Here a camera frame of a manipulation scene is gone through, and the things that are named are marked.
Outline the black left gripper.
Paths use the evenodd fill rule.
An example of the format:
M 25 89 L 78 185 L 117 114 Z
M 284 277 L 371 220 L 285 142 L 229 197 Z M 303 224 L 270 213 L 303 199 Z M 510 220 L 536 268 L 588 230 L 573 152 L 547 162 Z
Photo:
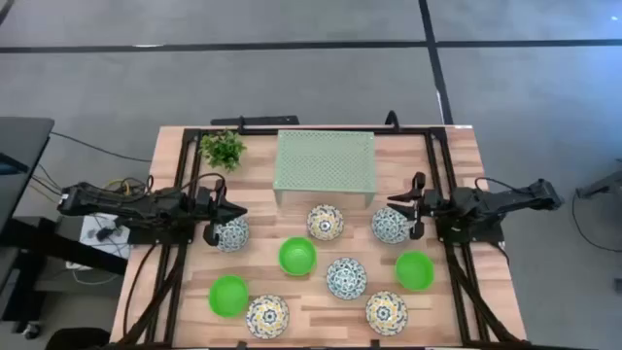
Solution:
M 194 211 L 200 218 L 210 221 L 203 229 L 203 239 L 210 246 L 218 246 L 220 235 L 214 224 L 226 224 L 248 213 L 248 209 L 232 202 L 226 197 L 224 180 L 217 180 L 214 188 L 199 187 L 195 196 Z

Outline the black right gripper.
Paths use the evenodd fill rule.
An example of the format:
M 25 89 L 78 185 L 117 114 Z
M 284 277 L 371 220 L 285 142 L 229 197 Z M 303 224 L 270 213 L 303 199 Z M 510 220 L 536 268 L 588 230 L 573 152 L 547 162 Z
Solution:
M 420 239 L 424 235 L 425 225 L 422 218 L 433 217 L 434 212 L 438 210 L 441 198 L 436 190 L 425 190 L 426 175 L 417 172 L 412 179 L 412 189 L 409 192 L 391 195 L 388 197 L 391 201 L 410 202 L 413 200 L 412 206 L 389 203 L 388 206 L 404 216 L 407 221 L 412 221 L 410 229 L 411 239 Z

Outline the teal floral patterned bowl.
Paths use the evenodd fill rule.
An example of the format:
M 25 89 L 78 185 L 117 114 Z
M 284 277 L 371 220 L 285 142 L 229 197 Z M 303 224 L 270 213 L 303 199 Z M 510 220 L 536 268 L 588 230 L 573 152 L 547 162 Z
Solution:
M 390 207 L 376 211 L 371 220 L 374 236 L 387 244 L 398 244 L 408 239 L 413 226 L 412 221 Z
M 352 258 L 335 260 L 327 270 L 328 290 L 337 298 L 353 300 L 366 289 L 367 274 L 364 266 Z
M 238 217 L 226 224 L 214 226 L 214 233 L 219 236 L 217 248 L 225 253 L 242 249 L 248 242 L 250 229 L 244 217 Z

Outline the green plastic bowl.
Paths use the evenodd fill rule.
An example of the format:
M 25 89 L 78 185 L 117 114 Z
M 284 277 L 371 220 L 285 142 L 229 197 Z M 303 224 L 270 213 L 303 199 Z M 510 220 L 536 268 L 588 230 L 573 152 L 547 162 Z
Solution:
M 411 291 L 424 291 L 434 281 L 434 265 L 423 252 L 408 251 L 401 254 L 395 264 L 396 279 Z
M 306 275 L 313 270 L 317 263 L 315 245 L 305 237 L 288 238 L 279 249 L 278 262 L 289 275 Z
M 248 303 L 248 286 L 237 275 L 221 276 L 210 287 L 208 299 L 215 314 L 226 318 L 236 317 Z

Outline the yellow floral patterned bowl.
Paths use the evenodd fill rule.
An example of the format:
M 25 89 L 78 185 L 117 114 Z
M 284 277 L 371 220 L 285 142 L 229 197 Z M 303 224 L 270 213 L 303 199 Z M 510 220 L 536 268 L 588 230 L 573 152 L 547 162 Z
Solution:
M 344 217 L 338 208 L 328 204 L 320 204 L 308 213 L 306 226 L 308 234 L 312 237 L 330 241 L 343 232 Z
M 378 334 L 394 336 L 408 324 L 408 310 L 404 299 L 390 291 L 372 295 L 365 304 L 365 318 Z
M 259 339 L 273 339 L 287 329 L 290 309 L 282 297 L 262 295 L 250 302 L 245 319 L 251 335 Z

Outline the green potted plant white pot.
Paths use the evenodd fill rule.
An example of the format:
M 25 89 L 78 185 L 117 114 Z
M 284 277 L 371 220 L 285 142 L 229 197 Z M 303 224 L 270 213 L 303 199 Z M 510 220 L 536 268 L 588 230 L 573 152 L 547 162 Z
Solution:
M 246 151 L 246 146 L 238 133 L 223 130 L 204 135 L 200 140 L 199 150 L 212 168 L 232 172 L 240 166 L 240 159 Z

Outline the pale green perforated metal shelf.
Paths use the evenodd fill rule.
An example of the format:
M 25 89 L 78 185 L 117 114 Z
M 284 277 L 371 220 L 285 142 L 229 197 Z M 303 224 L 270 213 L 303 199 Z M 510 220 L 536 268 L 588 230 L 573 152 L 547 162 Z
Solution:
M 372 132 L 281 129 L 277 134 L 273 191 L 358 193 L 368 207 L 377 193 Z

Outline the white power strip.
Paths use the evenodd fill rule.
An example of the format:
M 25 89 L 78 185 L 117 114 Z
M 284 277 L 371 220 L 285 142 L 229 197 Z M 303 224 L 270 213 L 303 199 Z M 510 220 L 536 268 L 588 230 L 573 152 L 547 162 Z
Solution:
M 123 259 L 128 259 L 130 245 L 128 244 L 129 229 L 115 223 L 115 215 L 96 213 L 84 216 L 79 241 L 106 253 Z M 102 239 L 97 237 L 101 229 L 108 229 L 111 233 Z

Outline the grey chair base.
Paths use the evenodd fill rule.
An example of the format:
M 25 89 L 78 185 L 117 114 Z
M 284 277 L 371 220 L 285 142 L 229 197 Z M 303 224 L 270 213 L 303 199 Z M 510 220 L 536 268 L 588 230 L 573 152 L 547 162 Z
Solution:
M 622 158 L 618 158 L 616 162 L 621 166 L 619 170 L 606 175 L 590 185 L 577 188 L 575 194 L 581 199 L 588 199 L 598 193 L 610 193 L 622 200 Z

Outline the black desk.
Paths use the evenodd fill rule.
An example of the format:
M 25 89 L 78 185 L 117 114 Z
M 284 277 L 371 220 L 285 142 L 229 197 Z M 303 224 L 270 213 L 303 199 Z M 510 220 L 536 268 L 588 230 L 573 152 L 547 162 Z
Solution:
M 50 118 L 0 117 L 0 232 L 13 217 L 53 126 Z M 2 156 L 19 162 L 22 170 L 15 174 L 2 171 L 8 169 Z

